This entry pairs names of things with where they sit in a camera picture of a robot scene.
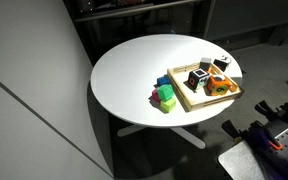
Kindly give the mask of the black orange clamp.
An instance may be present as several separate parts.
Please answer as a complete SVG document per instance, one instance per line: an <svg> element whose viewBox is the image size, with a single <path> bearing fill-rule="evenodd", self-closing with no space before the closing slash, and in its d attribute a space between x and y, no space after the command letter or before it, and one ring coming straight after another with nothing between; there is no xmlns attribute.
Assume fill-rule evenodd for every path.
<svg viewBox="0 0 288 180"><path fill-rule="evenodd" d="M254 150L281 150L283 145L272 135L272 133L259 121L254 121L251 126L244 131L237 130L230 120L221 125L222 129L233 138L235 142L246 141Z"/></svg>

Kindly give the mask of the black white plush cube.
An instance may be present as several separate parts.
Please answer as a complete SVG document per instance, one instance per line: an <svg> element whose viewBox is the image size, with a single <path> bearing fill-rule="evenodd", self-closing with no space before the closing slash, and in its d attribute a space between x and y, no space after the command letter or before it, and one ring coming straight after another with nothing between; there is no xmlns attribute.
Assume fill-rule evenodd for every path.
<svg viewBox="0 0 288 180"><path fill-rule="evenodd" d="M222 71L225 71L230 63L231 63L231 59L227 56L222 56L219 59L215 59L213 62L213 64L216 65Z"/></svg>

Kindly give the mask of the lime green foam cube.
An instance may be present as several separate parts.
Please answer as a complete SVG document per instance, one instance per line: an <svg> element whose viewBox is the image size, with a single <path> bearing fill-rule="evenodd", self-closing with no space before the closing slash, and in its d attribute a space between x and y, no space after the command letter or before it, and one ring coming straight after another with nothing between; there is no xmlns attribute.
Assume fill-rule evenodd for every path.
<svg viewBox="0 0 288 180"><path fill-rule="evenodd" d="M166 113L169 113L171 110L173 110L175 106L176 106L175 98L170 98L169 100L160 102L161 109Z"/></svg>

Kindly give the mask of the grey perforated metal plate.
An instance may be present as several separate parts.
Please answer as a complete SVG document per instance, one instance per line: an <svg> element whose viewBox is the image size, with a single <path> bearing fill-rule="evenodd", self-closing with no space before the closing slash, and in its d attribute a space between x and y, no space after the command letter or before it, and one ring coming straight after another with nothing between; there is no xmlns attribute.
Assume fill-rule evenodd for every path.
<svg viewBox="0 0 288 180"><path fill-rule="evenodd" d="M288 180L288 128L276 136L280 150L252 150L242 141L218 157L233 180Z"/></svg>

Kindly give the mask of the teal green foam cube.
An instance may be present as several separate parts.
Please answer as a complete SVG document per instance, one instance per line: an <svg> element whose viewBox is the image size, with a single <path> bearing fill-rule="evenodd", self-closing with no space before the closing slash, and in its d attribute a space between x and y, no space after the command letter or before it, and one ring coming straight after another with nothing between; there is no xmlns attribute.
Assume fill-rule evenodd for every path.
<svg viewBox="0 0 288 180"><path fill-rule="evenodd" d="M174 92L170 84L164 84L157 89L157 94L162 101L167 101L173 97Z"/></svg>

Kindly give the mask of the pink foam cube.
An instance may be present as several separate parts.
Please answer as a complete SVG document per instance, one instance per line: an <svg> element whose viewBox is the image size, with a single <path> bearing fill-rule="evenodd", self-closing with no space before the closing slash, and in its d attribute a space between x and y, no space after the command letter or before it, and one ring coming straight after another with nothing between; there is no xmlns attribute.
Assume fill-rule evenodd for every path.
<svg viewBox="0 0 288 180"><path fill-rule="evenodd" d="M161 102L161 100L160 100L160 98L159 98L159 96L158 96L158 94L157 94L157 89L154 89L154 90L152 91L152 98L153 98L153 100L155 100L155 101L158 102L158 103Z"/></svg>

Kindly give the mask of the blue foam cube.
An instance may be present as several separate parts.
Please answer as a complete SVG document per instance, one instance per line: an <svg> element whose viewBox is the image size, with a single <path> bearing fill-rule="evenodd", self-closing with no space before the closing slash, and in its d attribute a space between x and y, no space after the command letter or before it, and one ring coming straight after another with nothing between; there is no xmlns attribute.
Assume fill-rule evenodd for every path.
<svg viewBox="0 0 288 180"><path fill-rule="evenodd" d="M162 76L157 79L158 86L162 86L162 85L169 84L169 83L170 83L170 80L167 76Z"/></svg>

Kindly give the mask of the black clamp upper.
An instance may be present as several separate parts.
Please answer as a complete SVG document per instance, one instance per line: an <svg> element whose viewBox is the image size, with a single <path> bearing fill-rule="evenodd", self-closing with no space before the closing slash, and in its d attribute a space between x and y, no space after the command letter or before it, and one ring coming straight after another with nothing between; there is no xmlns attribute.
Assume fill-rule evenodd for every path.
<svg viewBox="0 0 288 180"><path fill-rule="evenodd" d="M288 112L286 110L277 109L274 111L265 100L259 102L255 105L255 110L260 114L264 115L268 121L277 121L281 120L283 122L288 123Z"/></svg>

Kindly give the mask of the wooden tray box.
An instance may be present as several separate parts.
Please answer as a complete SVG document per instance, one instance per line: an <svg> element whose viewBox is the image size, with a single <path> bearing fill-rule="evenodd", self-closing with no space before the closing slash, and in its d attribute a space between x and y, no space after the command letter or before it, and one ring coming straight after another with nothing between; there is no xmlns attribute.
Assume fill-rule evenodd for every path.
<svg viewBox="0 0 288 180"><path fill-rule="evenodd" d="M197 69L200 69L199 63L170 68L167 70L167 76L170 79L175 94L187 112L225 101L235 100L240 98L244 93L244 90L233 79L226 76L224 72L214 64L210 64L207 73L209 73L210 76L225 75L231 82L231 86L227 93L225 95L211 96L207 89L208 81L203 88L193 90L188 83L188 77L191 71Z"/></svg>

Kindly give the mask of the dark shelf unit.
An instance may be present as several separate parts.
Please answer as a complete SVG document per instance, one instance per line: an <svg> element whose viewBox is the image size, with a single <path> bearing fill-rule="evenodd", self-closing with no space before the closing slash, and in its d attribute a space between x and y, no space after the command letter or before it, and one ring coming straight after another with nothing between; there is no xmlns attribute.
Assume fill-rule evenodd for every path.
<svg viewBox="0 0 288 180"><path fill-rule="evenodd" d="M114 46L154 34L202 38L211 0L63 0L92 65Z"/></svg>

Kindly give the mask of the grey plush cube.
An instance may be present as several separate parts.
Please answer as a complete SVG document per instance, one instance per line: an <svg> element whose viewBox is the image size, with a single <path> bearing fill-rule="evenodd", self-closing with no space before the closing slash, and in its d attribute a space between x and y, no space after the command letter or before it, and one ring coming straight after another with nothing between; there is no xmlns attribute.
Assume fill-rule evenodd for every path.
<svg viewBox="0 0 288 180"><path fill-rule="evenodd" d="M210 58L206 58L206 57L201 58L201 61L200 61L200 68L201 69L203 69L204 71L208 71L210 68L210 64L211 64Z"/></svg>

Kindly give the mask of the black plush cube orange letter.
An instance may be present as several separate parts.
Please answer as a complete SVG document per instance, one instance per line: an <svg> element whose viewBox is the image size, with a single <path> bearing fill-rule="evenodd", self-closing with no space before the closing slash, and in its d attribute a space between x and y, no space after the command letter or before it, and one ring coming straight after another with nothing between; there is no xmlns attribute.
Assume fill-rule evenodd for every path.
<svg viewBox="0 0 288 180"><path fill-rule="evenodd" d="M193 70L189 73L188 83L193 90L198 90L204 87L209 77L210 74L203 69Z"/></svg>

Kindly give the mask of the round white table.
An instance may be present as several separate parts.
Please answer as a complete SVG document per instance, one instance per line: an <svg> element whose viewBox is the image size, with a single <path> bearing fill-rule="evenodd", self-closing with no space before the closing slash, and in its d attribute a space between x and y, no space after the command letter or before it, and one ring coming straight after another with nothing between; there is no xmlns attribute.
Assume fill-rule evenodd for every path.
<svg viewBox="0 0 288 180"><path fill-rule="evenodd" d="M147 127L182 127L207 120L229 107L234 100L187 112L177 95L176 106L164 112L153 100L157 79L170 68L212 60L230 54L203 39L175 34L143 36L115 46L96 63L91 88L96 99L111 114L132 124ZM240 87L242 72L232 60L224 74Z"/></svg>

